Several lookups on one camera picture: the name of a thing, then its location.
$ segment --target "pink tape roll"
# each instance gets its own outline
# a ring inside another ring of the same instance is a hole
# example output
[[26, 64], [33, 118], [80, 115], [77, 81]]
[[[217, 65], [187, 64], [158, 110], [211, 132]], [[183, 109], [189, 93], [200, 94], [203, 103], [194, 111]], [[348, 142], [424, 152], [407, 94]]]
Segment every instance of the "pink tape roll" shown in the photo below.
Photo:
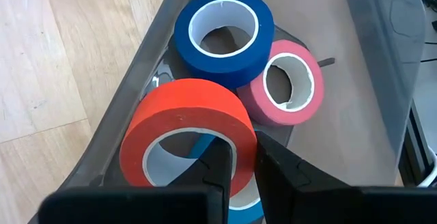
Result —
[[[267, 89], [267, 71], [271, 66], [282, 69], [292, 84], [292, 95], [282, 104], [276, 103]], [[260, 124], [300, 124], [311, 118], [322, 103], [322, 71], [305, 47], [278, 40], [272, 44], [264, 71], [237, 92], [249, 115]]]

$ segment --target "white cardboard core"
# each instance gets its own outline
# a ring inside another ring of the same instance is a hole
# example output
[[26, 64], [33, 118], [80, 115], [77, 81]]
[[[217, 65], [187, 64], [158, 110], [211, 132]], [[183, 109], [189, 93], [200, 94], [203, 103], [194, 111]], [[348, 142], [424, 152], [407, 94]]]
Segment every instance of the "white cardboard core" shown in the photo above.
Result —
[[[245, 46], [227, 54], [209, 53], [200, 47], [205, 36], [221, 27], [234, 26], [244, 30], [251, 39]], [[245, 51], [255, 41], [259, 25], [256, 13], [248, 5], [236, 0], [216, 0], [202, 6], [191, 18], [188, 35], [191, 44], [210, 57], [231, 57]]]
[[[271, 66], [282, 69], [292, 84], [292, 94], [287, 102], [276, 103], [267, 88], [267, 72]], [[302, 58], [292, 53], [279, 53], [270, 59], [264, 69], [263, 86], [268, 99], [280, 110], [296, 112], [305, 108], [314, 96], [314, 76]]]
[[180, 132], [198, 132], [214, 135], [228, 142], [232, 148], [232, 177], [234, 177], [237, 151], [235, 144], [225, 135], [206, 128], [179, 128], [159, 136], [145, 150], [143, 155], [143, 172], [153, 186], [166, 186], [188, 169], [196, 159], [181, 158], [164, 150], [159, 142]]

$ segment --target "orange tape roll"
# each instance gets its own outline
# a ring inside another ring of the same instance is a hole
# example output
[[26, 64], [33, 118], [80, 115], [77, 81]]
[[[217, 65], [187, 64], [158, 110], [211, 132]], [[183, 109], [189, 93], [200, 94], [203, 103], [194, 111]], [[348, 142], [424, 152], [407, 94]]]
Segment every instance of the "orange tape roll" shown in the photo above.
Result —
[[[165, 178], [167, 161], [154, 155], [153, 148], [179, 132], [211, 134], [231, 145], [231, 196], [249, 183], [257, 139], [243, 104], [219, 84], [180, 79], [154, 89], [135, 111], [119, 154], [123, 174], [131, 185], [162, 186], [171, 181]], [[153, 163], [152, 158], [160, 158], [160, 163]], [[151, 177], [150, 172], [158, 177]]]

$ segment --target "gray plastic container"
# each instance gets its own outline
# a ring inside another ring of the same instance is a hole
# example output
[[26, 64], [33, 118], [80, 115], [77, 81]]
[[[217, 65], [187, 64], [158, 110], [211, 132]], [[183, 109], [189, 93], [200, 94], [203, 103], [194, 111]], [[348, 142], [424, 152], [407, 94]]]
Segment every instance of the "gray plastic container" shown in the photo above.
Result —
[[[127, 184], [118, 150], [138, 103], [161, 83], [189, 76], [171, 39], [188, 1], [163, 1], [91, 143], [60, 188]], [[421, 0], [264, 1], [276, 39], [301, 41], [316, 59], [336, 62], [322, 68], [325, 97], [313, 118], [294, 128], [256, 127], [348, 184], [392, 185], [424, 42]]]

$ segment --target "tape roll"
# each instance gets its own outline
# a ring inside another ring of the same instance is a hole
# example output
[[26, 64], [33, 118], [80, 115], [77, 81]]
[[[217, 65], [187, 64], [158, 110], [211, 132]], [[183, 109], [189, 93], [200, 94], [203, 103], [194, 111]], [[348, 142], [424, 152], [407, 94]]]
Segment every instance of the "tape roll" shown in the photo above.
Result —
[[[188, 155], [189, 158], [199, 158], [206, 148], [215, 138], [214, 135], [202, 135], [198, 142], [193, 146]], [[195, 159], [185, 159], [180, 161], [181, 170], [183, 166]], [[252, 223], [264, 216], [261, 199], [259, 198], [255, 174], [251, 181], [236, 195], [229, 199], [229, 224]]]
[[257, 139], [240, 100], [224, 87], [207, 80], [180, 79], [151, 91], [139, 104], [122, 142], [119, 162], [134, 186], [164, 186], [151, 171], [165, 171], [165, 161], [154, 163], [152, 149], [179, 132], [208, 133], [228, 142], [233, 151], [231, 195], [250, 181]]
[[[203, 50], [200, 43], [213, 31], [234, 26], [251, 39], [241, 49], [227, 54]], [[227, 88], [243, 86], [266, 65], [273, 41], [272, 13], [262, 0], [192, 0], [175, 24], [175, 45], [192, 75]]]
[[[292, 84], [292, 94], [287, 102], [276, 103], [267, 89], [267, 71], [271, 66], [282, 69]], [[322, 103], [322, 71], [305, 47], [278, 40], [272, 44], [264, 71], [237, 92], [249, 115], [260, 124], [300, 124], [312, 117]]]

